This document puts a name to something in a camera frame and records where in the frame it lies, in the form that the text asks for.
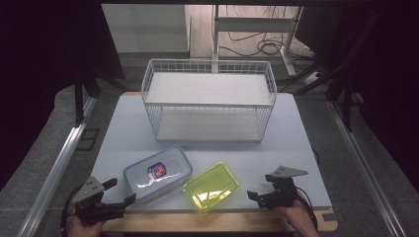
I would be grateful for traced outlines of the person's right hand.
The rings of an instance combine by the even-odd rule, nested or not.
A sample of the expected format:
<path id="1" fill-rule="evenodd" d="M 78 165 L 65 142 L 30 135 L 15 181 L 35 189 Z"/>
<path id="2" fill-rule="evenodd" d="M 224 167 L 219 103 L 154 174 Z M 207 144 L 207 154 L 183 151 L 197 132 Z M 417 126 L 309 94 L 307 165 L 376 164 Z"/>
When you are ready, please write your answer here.
<path id="1" fill-rule="evenodd" d="M 299 200 L 295 200 L 290 207 L 275 207 L 274 211 L 281 214 L 296 232 L 302 228 L 315 228 L 308 212 Z"/>

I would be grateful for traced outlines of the white wire basket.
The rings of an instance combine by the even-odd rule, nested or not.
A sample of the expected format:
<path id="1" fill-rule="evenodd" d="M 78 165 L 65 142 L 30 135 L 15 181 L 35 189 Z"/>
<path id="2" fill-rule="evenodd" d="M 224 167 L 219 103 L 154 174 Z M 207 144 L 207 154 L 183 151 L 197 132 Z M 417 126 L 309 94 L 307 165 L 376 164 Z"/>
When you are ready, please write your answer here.
<path id="1" fill-rule="evenodd" d="M 267 61 L 152 59 L 141 94 L 158 140 L 259 142 L 277 85 Z"/>

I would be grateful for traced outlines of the clear container with blue lid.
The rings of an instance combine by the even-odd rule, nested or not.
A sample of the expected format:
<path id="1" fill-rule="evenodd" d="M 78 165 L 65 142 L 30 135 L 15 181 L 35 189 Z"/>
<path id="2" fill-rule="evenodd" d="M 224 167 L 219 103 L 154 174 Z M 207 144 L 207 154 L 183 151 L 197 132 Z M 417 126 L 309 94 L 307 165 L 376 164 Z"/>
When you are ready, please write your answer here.
<path id="1" fill-rule="evenodd" d="M 139 203 L 153 202 L 181 187 L 193 174 L 184 150 L 174 145 L 124 169 L 127 190 Z"/>

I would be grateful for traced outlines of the aluminium rail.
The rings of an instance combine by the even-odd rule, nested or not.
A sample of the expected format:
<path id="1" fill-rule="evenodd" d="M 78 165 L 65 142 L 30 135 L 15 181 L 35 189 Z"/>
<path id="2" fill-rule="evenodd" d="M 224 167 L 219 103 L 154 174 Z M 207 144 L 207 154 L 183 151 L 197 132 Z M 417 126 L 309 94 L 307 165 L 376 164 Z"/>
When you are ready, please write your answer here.
<path id="1" fill-rule="evenodd" d="M 70 130 L 55 162 L 47 175 L 42 188 L 30 208 L 18 234 L 16 237 L 34 237 L 46 210 L 53 198 L 53 195 L 58 188 L 58 185 L 64 175 L 64 172 L 70 162 L 72 154 L 74 153 L 77 143 L 80 140 L 82 133 L 86 128 L 87 121 L 95 107 L 97 100 L 89 97 L 82 109 L 82 120 L 78 125 L 75 125 Z"/>
<path id="2" fill-rule="evenodd" d="M 346 127 L 343 122 L 343 114 L 339 110 L 339 106 L 335 102 L 327 102 L 327 106 L 334 117 L 337 126 L 342 133 L 342 136 L 352 154 L 352 157 L 363 177 L 369 192 L 377 206 L 391 237 L 408 237 L 406 231 L 401 225 L 400 219 L 397 216 L 389 198 L 384 193 L 376 176 L 374 175 L 366 157 L 359 146 L 353 133 Z"/>

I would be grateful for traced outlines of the white cabinet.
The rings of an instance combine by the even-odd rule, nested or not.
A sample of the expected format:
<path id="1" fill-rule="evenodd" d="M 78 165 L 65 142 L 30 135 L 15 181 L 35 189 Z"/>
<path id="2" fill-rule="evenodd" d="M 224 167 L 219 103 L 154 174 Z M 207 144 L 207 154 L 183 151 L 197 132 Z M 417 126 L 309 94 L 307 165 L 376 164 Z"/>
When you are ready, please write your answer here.
<path id="1" fill-rule="evenodd" d="M 185 5 L 103 4 L 102 9 L 119 53 L 190 50 Z"/>

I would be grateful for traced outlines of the white metal desk frame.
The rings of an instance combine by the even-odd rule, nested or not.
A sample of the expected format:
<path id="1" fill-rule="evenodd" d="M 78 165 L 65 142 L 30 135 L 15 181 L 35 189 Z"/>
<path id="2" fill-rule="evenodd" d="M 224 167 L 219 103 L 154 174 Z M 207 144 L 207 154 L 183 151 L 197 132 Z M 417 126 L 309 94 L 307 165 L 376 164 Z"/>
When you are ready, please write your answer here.
<path id="1" fill-rule="evenodd" d="M 219 6 L 212 6 L 213 12 L 211 13 L 212 23 L 212 49 L 211 59 L 218 60 L 218 36 L 220 32 L 235 32 L 235 33 L 279 33 L 286 35 L 286 41 L 280 46 L 280 55 L 287 69 L 290 77 L 295 77 L 291 58 L 290 48 L 293 37 L 296 31 L 298 20 L 302 11 L 301 7 L 297 7 L 295 12 L 290 18 L 276 18 L 276 17 L 221 17 L 219 15 Z"/>

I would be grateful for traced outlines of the black metal stand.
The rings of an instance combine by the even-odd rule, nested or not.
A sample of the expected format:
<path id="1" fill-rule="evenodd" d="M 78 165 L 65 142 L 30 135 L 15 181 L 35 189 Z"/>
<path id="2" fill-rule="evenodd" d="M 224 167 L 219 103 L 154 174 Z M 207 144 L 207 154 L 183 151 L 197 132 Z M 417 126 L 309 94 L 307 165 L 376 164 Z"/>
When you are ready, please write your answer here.
<path id="1" fill-rule="evenodd" d="M 95 75 L 87 69 L 78 70 L 74 81 L 76 127 L 78 127 L 84 119 L 83 90 L 86 90 L 87 94 L 93 98 L 97 98 L 101 92 L 101 89 L 96 82 Z"/>
<path id="2" fill-rule="evenodd" d="M 354 78 L 348 74 L 334 79 L 326 91 L 328 101 L 336 101 L 339 96 L 343 96 L 342 102 L 342 122 L 349 132 L 351 126 L 351 109 L 353 107 Z"/>

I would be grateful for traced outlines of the black curtain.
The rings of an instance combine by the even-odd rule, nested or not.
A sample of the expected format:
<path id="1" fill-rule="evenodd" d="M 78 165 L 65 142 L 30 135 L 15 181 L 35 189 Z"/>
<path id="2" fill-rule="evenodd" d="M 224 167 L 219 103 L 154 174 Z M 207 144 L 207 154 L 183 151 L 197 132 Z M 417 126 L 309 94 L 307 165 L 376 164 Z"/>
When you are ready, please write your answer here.
<path id="1" fill-rule="evenodd" d="M 381 0 L 382 12 L 350 75 L 363 98 L 360 113 L 419 190 L 419 0 Z M 334 68 L 366 24 L 360 8 L 305 7 L 296 38 Z"/>
<path id="2" fill-rule="evenodd" d="M 124 77 L 101 0 L 0 0 L 0 191 L 59 91 Z"/>

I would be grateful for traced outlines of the green plastic container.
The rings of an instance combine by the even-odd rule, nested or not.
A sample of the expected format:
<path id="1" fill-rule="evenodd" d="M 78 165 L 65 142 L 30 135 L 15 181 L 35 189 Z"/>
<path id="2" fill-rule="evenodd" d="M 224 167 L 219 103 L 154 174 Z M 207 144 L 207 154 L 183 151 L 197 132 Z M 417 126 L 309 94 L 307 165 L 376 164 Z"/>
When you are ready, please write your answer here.
<path id="1" fill-rule="evenodd" d="M 226 165 L 218 162 L 189 180 L 183 192 L 195 212 L 207 213 L 235 194 L 239 188 L 239 183 Z"/>

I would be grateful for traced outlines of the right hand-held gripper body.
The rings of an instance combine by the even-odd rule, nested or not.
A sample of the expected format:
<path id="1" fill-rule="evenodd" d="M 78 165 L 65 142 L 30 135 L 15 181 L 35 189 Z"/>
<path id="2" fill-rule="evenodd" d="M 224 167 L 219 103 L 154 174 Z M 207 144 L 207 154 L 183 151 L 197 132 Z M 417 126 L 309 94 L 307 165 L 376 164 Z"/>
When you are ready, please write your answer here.
<path id="1" fill-rule="evenodd" d="M 262 200 L 257 201 L 260 208 L 273 209 L 278 206 L 290 207 L 293 202 L 298 199 L 301 203 L 306 204 L 306 201 L 298 194 L 297 188 L 293 182 L 293 177 L 307 175 L 307 171 L 302 171 L 295 168 L 280 166 L 273 173 L 267 175 L 274 175 L 280 178 L 277 184 L 272 184 L 274 191 L 269 194 L 260 195 Z"/>

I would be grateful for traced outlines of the white power strip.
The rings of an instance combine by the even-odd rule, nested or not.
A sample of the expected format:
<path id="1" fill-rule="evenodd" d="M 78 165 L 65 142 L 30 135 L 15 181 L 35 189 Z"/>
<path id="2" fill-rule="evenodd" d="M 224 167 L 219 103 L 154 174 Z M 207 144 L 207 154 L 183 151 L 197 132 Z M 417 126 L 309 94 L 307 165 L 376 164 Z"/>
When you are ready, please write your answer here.
<path id="1" fill-rule="evenodd" d="M 320 76 L 321 76 L 320 72 L 314 71 L 304 79 L 304 83 L 306 85 L 311 84 L 312 82 L 316 81 Z"/>

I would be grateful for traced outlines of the pale blue table mat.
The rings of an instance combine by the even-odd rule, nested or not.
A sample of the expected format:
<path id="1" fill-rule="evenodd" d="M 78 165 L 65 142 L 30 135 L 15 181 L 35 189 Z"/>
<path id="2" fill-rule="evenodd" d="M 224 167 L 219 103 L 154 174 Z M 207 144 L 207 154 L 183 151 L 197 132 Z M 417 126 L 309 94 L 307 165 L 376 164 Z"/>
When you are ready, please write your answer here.
<path id="1" fill-rule="evenodd" d="M 258 204 L 249 199 L 247 193 L 271 192 L 273 187 L 265 176 L 280 166 L 306 172 L 293 180 L 308 194 L 314 208 L 332 205 L 296 102 L 290 94 L 277 96 L 264 137 L 259 143 L 179 141 L 177 144 L 189 158 L 195 176 L 222 162 L 239 183 L 239 190 L 218 204 L 213 209 L 215 212 L 257 210 Z M 103 202 L 120 202 L 128 196 L 125 167 L 170 145 L 155 139 L 139 95 L 120 96 L 92 171 L 92 175 L 101 182 L 111 178 L 118 180 L 115 187 L 105 191 Z"/>

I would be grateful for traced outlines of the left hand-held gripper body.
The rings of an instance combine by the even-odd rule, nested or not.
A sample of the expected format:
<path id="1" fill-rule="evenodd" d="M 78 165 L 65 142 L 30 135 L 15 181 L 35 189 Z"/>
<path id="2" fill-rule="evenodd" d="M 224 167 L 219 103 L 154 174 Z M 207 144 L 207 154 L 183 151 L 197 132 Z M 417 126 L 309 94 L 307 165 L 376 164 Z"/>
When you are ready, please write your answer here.
<path id="1" fill-rule="evenodd" d="M 124 216 L 126 207 L 123 202 L 102 202 L 105 191 L 102 184 L 95 177 L 90 177 L 72 201 L 75 215 L 89 225 Z"/>

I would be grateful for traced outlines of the person's left hand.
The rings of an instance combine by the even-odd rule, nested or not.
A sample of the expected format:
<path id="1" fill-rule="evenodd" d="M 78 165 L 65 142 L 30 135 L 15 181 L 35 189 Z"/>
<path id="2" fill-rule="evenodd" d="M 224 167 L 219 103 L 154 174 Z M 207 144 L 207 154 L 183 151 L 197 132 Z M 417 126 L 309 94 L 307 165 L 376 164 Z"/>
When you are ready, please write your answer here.
<path id="1" fill-rule="evenodd" d="M 66 229 L 68 237 L 100 237 L 104 225 L 105 221 L 89 225 L 73 215 L 67 218 Z"/>

